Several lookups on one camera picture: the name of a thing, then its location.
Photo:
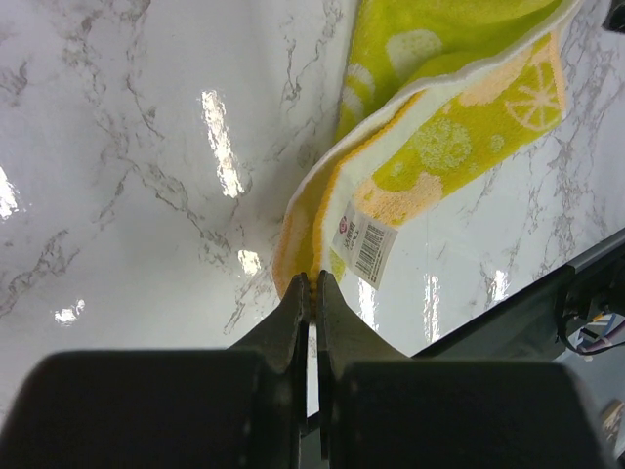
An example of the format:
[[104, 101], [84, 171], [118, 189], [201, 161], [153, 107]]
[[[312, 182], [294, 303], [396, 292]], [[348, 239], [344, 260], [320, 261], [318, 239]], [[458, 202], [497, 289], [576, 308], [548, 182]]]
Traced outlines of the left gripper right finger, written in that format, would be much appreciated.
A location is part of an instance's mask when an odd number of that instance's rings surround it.
[[412, 359], [316, 287], [320, 440], [333, 468], [614, 468], [580, 380], [553, 362]]

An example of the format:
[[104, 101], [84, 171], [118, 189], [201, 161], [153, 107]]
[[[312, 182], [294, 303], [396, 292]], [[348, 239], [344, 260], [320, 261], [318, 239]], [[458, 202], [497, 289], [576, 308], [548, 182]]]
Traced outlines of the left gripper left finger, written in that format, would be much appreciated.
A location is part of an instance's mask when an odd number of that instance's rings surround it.
[[309, 282], [219, 350], [72, 351], [24, 380], [5, 468], [296, 468], [307, 423]]

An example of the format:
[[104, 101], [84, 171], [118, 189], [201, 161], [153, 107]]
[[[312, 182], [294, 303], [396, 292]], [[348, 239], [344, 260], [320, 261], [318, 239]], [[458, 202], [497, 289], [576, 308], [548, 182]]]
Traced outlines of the yellow green patterned towel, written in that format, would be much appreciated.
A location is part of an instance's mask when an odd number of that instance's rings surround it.
[[576, 1], [363, 1], [334, 146], [292, 196], [272, 279], [378, 287], [397, 230], [558, 126]]

